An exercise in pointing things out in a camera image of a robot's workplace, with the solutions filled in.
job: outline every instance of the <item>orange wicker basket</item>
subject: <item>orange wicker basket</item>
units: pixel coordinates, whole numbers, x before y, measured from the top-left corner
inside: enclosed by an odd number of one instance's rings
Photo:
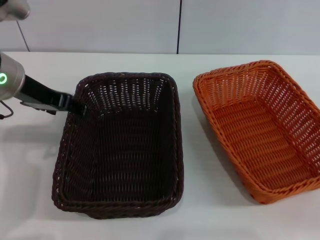
[[[278,64],[216,69],[197,76],[193,89],[256,201],[320,187],[320,110]]]

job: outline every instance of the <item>cable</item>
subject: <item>cable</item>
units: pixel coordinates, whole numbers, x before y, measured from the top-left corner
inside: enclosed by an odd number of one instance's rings
[[[9,107],[9,106],[8,106],[7,104],[5,104],[3,101],[0,101],[0,103],[2,103],[2,105],[5,106],[7,109],[9,109],[9,111],[11,112],[9,115],[0,114],[0,120],[11,117],[11,116],[14,114],[14,111],[11,109],[11,107]]]

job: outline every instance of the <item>dark brown wicker basket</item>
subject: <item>dark brown wicker basket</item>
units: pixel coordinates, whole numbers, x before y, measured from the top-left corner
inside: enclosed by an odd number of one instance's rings
[[[84,117],[69,113],[53,173],[52,200],[95,219],[149,217],[184,189],[175,81],[163,73],[102,73],[77,85]]]

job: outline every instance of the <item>basket rim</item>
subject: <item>basket rim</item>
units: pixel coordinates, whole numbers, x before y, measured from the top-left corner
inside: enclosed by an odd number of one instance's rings
[[[52,185],[52,200],[56,207],[62,210],[67,211],[75,211],[75,212],[90,212],[91,209],[93,211],[98,211],[97,208],[103,208],[103,210],[106,210],[110,208],[111,210],[114,210],[115,208],[124,208],[124,207],[132,207],[132,208],[141,208],[142,210],[144,208],[148,208],[151,210],[152,208],[159,208],[159,205],[168,205],[168,208],[174,207],[181,199],[183,190],[184,190],[184,164],[183,164],[183,152],[182,152],[182,134],[181,134],[181,114],[180,114],[180,102],[179,102],[179,95],[177,90],[177,85],[175,80],[166,73],[131,73],[131,72],[106,72],[106,73],[98,73],[92,76],[88,76],[81,80],[77,87],[76,87],[76,93],[80,89],[83,89],[82,86],[85,86],[87,83],[94,81],[94,80],[101,80],[101,77],[111,77],[111,78],[152,78],[152,80],[167,80],[171,95],[173,98],[173,105],[174,105],[174,113],[173,113],[173,121],[175,122],[175,137],[174,137],[174,143],[176,147],[176,176],[173,185],[172,191],[165,197],[159,200],[150,200],[150,201],[81,201],[81,200],[68,200],[63,189],[63,184],[61,181],[59,181],[59,178],[63,178],[64,176],[64,170],[63,165],[60,163],[60,166],[58,165],[58,160],[56,161],[55,169],[53,172],[53,185]],[[70,117],[73,116],[73,113],[68,113],[66,118],[66,124]],[[61,138],[64,138],[65,135],[65,127],[63,129],[63,135]],[[55,174],[57,169],[60,168],[60,174]]]
[[[222,144],[223,148],[229,152],[231,155],[228,155],[231,162],[237,166],[237,170],[241,173],[245,174],[245,178],[255,187],[258,187],[260,191],[271,194],[271,195],[279,195],[279,194],[287,194],[292,189],[299,189],[303,188],[305,185],[316,185],[320,181],[320,176],[311,177],[305,179],[304,181],[297,182],[291,184],[286,187],[282,188],[275,188],[270,189],[264,186],[256,177],[254,177],[248,168],[242,163],[241,158],[236,154],[236,151],[233,149],[232,145],[227,140],[224,131],[221,129],[220,125],[216,117],[214,116],[213,112],[210,110],[211,108],[208,106],[204,94],[202,93],[201,89],[199,88],[199,84],[201,84],[207,78],[217,78],[220,76],[225,75],[236,75],[242,71],[250,70],[253,68],[264,68],[264,67],[271,67],[273,68],[276,73],[281,77],[281,79],[289,85],[290,89],[293,90],[296,94],[299,94],[301,99],[310,106],[312,112],[315,114],[316,118],[320,121],[320,110],[314,104],[314,102],[307,96],[307,94],[302,90],[302,88],[289,76],[289,74],[276,62],[271,60],[260,60],[260,61],[253,61],[237,66],[231,67],[223,67],[218,68],[209,72],[202,73],[195,77],[193,80],[193,89],[196,94],[196,97],[199,100],[201,108],[205,114],[205,116],[210,119],[210,125],[212,126],[213,130],[216,133],[216,136],[219,142]]]

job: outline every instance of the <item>basket bottom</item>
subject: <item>basket bottom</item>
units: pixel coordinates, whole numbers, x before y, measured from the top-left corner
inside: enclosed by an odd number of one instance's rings
[[[284,188],[319,175],[260,102],[233,104],[214,115],[242,164],[265,187]]]

